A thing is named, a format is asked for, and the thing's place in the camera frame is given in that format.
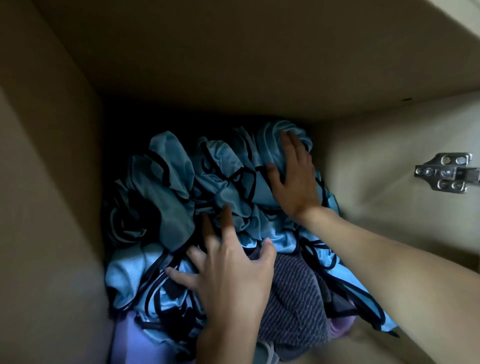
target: forearm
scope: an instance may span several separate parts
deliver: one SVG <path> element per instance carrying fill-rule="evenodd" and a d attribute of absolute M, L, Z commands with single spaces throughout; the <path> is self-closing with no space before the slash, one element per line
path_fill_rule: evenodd
<path fill-rule="evenodd" d="M 258 325 L 209 325 L 197 341 L 197 364 L 252 364 Z"/>
<path fill-rule="evenodd" d="M 312 209 L 303 220 L 433 359 L 469 363 L 479 357 L 478 274 L 362 229 L 329 209 Z"/>

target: purple fabric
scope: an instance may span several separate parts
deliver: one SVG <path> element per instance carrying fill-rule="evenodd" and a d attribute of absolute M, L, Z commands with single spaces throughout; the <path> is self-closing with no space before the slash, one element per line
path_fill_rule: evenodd
<path fill-rule="evenodd" d="M 344 336 L 355 322 L 356 316 L 329 318 L 328 325 L 332 338 L 337 339 Z"/>
<path fill-rule="evenodd" d="M 117 321 L 112 343 L 110 364 L 170 364 L 175 353 L 168 344 L 157 345 L 142 332 L 135 322 L 135 312 L 130 311 Z"/>

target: finger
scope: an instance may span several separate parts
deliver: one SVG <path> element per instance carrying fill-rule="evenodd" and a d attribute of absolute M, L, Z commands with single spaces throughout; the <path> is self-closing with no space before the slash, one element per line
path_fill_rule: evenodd
<path fill-rule="evenodd" d="M 222 209 L 222 244 L 240 244 L 237 233 L 235 232 L 235 226 L 233 225 L 232 208 L 229 204 L 225 204 Z"/>
<path fill-rule="evenodd" d="M 174 282 L 187 287 L 189 290 L 196 291 L 198 288 L 198 274 L 179 272 L 172 267 L 165 268 L 165 273 Z"/>
<path fill-rule="evenodd" d="M 205 267 L 205 260 L 207 259 L 207 254 L 202 252 L 196 246 L 191 246 L 187 249 L 187 256 L 190 258 L 193 264 L 197 267 L 198 271 L 202 273 Z"/>
<path fill-rule="evenodd" d="M 209 254 L 214 254 L 220 247 L 220 243 L 215 235 L 215 232 L 213 231 L 212 222 L 207 214 L 203 214 L 202 233 L 207 252 Z"/>
<path fill-rule="evenodd" d="M 273 267 L 276 257 L 276 248 L 274 247 L 272 240 L 267 238 L 262 244 L 262 249 L 260 251 L 260 257 L 258 261 L 261 264 L 267 264 Z"/>
<path fill-rule="evenodd" d="M 298 165 L 295 147 L 284 130 L 280 131 L 280 138 L 282 139 L 283 153 L 285 154 L 285 159 L 287 160 L 287 174 L 289 172 L 292 173 L 295 167 Z"/>
<path fill-rule="evenodd" d="M 273 197 L 276 198 L 276 196 L 278 196 L 278 194 L 282 190 L 283 184 L 280 181 L 280 173 L 278 172 L 275 164 L 267 164 L 267 177 L 270 181 L 270 186 L 272 187 Z"/>
<path fill-rule="evenodd" d="M 303 145 L 298 135 L 296 135 L 294 132 L 288 132 L 288 136 L 295 147 L 295 155 L 297 156 L 298 163 L 302 166 L 307 165 L 308 152 L 305 149 L 305 145 Z"/>

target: hand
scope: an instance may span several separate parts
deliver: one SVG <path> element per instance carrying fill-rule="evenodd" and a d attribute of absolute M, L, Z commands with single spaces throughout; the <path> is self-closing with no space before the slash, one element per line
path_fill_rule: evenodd
<path fill-rule="evenodd" d="M 222 244 L 208 216 L 203 216 L 207 254 L 195 246 L 187 250 L 198 274 L 182 273 L 172 268 L 165 272 L 175 282 L 198 293 L 208 326 L 216 330 L 244 328 L 256 339 L 270 295 L 276 249 L 272 241 L 266 239 L 260 258 L 251 261 L 240 245 L 228 205 L 222 211 L 221 228 Z"/>
<path fill-rule="evenodd" d="M 315 167 L 312 156 L 298 136 L 292 132 L 280 132 L 283 151 L 287 160 L 285 183 L 280 182 L 280 174 L 275 164 L 267 165 L 268 179 L 275 200 L 283 211 L 295 222 L 304 225 L 307 212 L 312 207 L 320 207 Z"/>

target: blue garment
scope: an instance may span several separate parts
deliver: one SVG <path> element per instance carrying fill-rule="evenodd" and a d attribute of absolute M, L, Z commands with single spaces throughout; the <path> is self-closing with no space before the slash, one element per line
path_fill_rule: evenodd
<path fill-rule="evenodd" d="M 286 120 L 268 122 L 252 134 L 235 128 L 225 141 L 201 137 L 190 155 L 175 135 L 165 132 L 151 139 L 143 155 L 131 156 L 125 178 L 114 182 L 105 213 L 107 243 L 116 251 L 105 281 L 117 291 L 113 307 L 135 310 L 153 340 L 176 343 L 178 351 L 192 349 L 191 339 L 203 327 L 203 312 L 195 296 L 175 286 L 163 271 L 166 266 L 194 271 L 183 252 L 187 245 L 199 243 L 192 238 L 194 218 L 206 212 L 219 227 L 225 203 L 232 207 L 245 249 L 271 238 L 279 253 L 302 250 L 311 267 L 327 274 L 331 284 L 361 305 L 376 328 L 390 331 L 396 326 L 335 253 L 287 217 L 273 198 L 265 166 L 273 162 L 281 178 L 285 176 L 281 130 L 297 134 L 311 151 L 305 131 Z M 316 180 L 322 205 L 338 213 L 319 172 Z"/>

